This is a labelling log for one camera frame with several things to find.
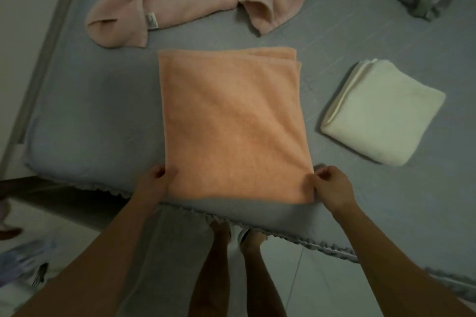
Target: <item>gray bed sheet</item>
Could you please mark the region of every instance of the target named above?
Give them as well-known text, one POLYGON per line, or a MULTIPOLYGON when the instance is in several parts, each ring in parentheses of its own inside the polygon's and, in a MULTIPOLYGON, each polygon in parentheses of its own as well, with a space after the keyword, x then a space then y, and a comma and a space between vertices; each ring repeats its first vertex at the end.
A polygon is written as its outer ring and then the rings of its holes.
MULTIPOLYGON (((476 285, 476 0, 455 0, 430 24, 395 0, 306 0, 294 19, 264 37, 239 8, 150 32, 146 49, 115 50, 94 44, 84 30, 95 1, 73 0, 30 122, 27 164, 39 175, 128 195, 142 171, 165 160, 158 49, 294 47, 313 163, 347 173, 362 209, 415 263, 443 271, 465 293, 476 285), (317 131, 349 68, 372 58, 389 59, 447 94, 403 167, 372 162, 317 131)), ((356 260, 318 203, 170 203, 356 260)))

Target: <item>white towel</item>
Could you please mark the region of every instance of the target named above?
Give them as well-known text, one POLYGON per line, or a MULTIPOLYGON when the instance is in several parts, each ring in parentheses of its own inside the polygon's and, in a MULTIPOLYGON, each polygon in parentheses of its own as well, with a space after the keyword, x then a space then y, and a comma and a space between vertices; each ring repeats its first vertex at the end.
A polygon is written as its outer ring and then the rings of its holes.
POLYGON ((445 97, 387 60, 367 60, 350 74, 321 130, 377 162, 401 166, 417 149, 445 97))

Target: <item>white floor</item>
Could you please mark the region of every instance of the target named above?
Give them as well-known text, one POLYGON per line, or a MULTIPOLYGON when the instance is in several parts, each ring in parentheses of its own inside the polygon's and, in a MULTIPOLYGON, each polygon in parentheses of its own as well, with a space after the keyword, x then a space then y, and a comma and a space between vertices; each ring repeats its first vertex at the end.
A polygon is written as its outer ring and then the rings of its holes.
MULTIPOLYGON (((63 268, 99 233, 15 200, 11 204, 7 222, 25 231, 17 238, 0 242, 0 252, 54 231, 61 250, 51 266, 63 268)), ((203 217, 191 213, 183 216, 178 218, 176 211, 166 212, 150 223, 148 240, 153 242, 149 244, 144 238, 146 246, 150 245, 149 252, 137 259, 137 271, 142 268, 142 276, 125 302, 123 315, 186 316, 193 286, 213 237, 203 217)), ((234 227, 235 237, 239 231, 239 227, 234 227)), ((289 317, 382 316, 358 264, 276 237, 269 237, 261 251, 289 317)), ((229 245, 228 255, 229 317, 246 316, 245 266, 236 240, 229 245)), ((0 289, 0 317, 10 316, 31 295, 31 289, 19 284, 0 289)))

